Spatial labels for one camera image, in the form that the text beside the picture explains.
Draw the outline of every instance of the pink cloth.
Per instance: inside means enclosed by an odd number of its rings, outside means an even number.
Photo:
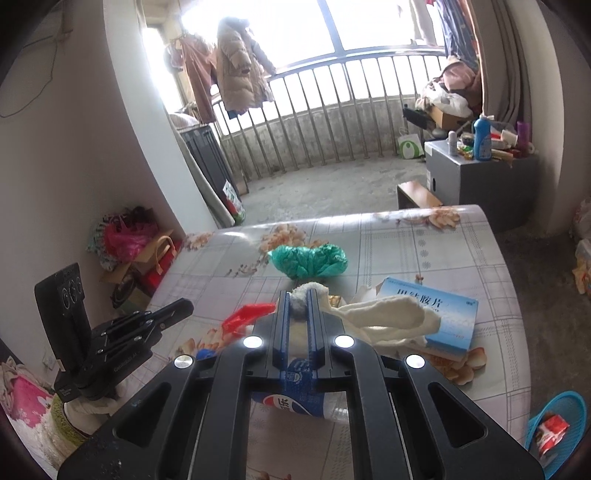
[[[179,42],[199,117],[202,123],[210,124],[216,121],[210,93],[212,84],[217,83],[215,52],[198,35],[185,35]]]
[[[464,62],[457,61],[443,70],[443,83],[448,91],[463,90],[474,83],[476,73]]]
[[[12,388],[11,417],[15,420],[21,419],[33,428],[41,421],[53,397],[20,375],[12,380]]]

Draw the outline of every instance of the snack package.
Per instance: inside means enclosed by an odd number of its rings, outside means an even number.
[[[562,440],[568,428],[569,424],[560,415],[551,412],[544,415],[534,435],[540,457]]]

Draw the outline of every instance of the electrical wire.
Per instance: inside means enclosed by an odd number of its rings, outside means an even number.
[[[49,85],[51,83],[51,81],[53,80],[53,69],[56,66],[56,57],[57,57],[57,46],[58,46],[58,42],[56,39],[56,49],[53,52],[53,60],[51,61],[51,70],[49,73],[49,78],[47,79],[47,81],[45,82],[45,85],[43,85],[43,87],[41,88],[41,90],[39,91],[38,94],[36,94],[31,100],[29,100],[28,103],[26,103],[23,107],[19,108],[19,110],[13,112],[13,113],[9,113],[7,115],[4,115],[2,113],[0,113],[0,118],[10,118],[14,115],[17,115],[18,113],[21,113],[25,108],[27,108],[29,105],[31,105],[35,100],[37,100],[41,94],[45,91],[45,88],[47,87],[47,85]]]

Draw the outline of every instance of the concrete floor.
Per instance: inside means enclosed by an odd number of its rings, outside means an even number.
[[[253,181],[242,198],[246,224],[395,210],[396,185],[407,180],[426,184],[425,173],[421,161],[383,158]],[[573,241],[567,234],[535,238],[527,229],[496,238],[524,319],[532,414],[564,390],[578,391],[591,405],[591,300],[574,286]]]
[[[521,229],[496,240],[525,325],[532,413],[565,390],[579,392],[591,405],[591,300],[574,285],[574,241],[566,233],[532,238]]]
[[[344,161],[252,181],[242,196],[245,225],[398,209],[396,185],[426,185],[424,160]]]

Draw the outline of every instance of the beige puffer jacket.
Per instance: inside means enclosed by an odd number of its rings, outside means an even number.
[[[259,44],[248,32],[248,20],[227,17],[217,28],[217,84],[226,110],[244,113],[272,102],[265,70],[275,73]]]

